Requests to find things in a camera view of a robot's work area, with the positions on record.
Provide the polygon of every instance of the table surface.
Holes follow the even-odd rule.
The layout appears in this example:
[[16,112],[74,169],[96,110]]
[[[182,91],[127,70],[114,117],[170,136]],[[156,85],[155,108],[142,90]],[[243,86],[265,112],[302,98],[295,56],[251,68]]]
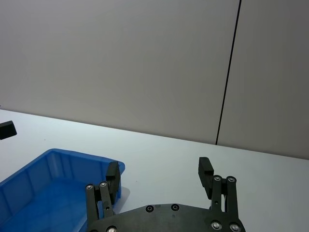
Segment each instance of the table surface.
[[215,174],[237,178],[246,231],[308,231],[309,160],[0,110],[0,122],[9,120],[17,135],[0,141],[0,181],[60,148],[125,163],[116,212],[160,203],[209,208],[197,174],[198,158],[206,156]]

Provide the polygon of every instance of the white wall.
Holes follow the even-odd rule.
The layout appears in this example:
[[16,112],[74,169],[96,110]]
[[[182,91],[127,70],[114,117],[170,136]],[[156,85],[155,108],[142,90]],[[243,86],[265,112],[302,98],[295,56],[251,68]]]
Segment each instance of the white wall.
[[242,2],[219,145],[309,159],[308,9]]
[[238,0],[2,0],[2,109],[214,143]]

